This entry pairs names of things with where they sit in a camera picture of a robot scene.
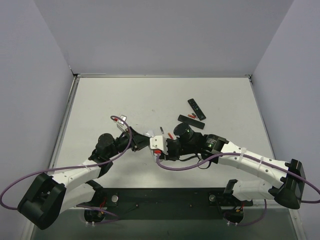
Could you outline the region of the white remote control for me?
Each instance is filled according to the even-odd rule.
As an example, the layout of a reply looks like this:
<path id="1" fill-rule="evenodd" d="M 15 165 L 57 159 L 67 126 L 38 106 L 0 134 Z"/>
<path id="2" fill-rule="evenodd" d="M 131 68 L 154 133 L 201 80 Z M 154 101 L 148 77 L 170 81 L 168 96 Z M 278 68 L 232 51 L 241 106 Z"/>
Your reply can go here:
<path id="1" fill-rule="evenodd" d="M 149 138 L 154 138 L 156 136 L 153 130 L 145 131 L 143 135 Z"/>

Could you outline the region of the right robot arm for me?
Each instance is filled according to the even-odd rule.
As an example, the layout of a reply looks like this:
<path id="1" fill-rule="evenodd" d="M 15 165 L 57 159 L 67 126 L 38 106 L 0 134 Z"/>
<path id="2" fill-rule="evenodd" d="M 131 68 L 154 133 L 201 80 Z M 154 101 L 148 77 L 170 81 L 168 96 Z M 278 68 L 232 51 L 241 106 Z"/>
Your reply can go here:
<path id="1" fill-rule="evenodd" d="M 234 167 L 256 176 L 256 180 L 230 180 L 227 194 L 239 201 L 274 200 L 283 207 L 297 210 L 305 187 L 303 165 L 296 159 L 276 160 L 248 151 L 214 134 L 195 132 L 180 123 L 173 131 L 176 139 L 167 139 L 165 160 L 177 161 L 184 155 L 199 155 L 202 160 Z"/>

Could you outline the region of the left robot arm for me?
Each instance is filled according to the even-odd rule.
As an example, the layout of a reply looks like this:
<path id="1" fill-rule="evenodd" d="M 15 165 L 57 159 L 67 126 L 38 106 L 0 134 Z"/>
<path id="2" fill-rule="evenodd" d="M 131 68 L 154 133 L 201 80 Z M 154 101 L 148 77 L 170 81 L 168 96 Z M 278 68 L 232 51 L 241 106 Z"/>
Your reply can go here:
<path id="1" fill-rule="evenodd" d="M 134 129 L 117 138 L 102 134 L 91 156 L 80 165 L 52 175 L 39 174 L 18 204 L 18 212 L 44 230 L 69 208 L 86 202 L 92 206 L 100 204 L 103 194 L 95 180 L 112 167 L 111 158 L 125 150 L 135 152 L 147 147 L 154 135 L 152 130 L 140 134 Z"/>

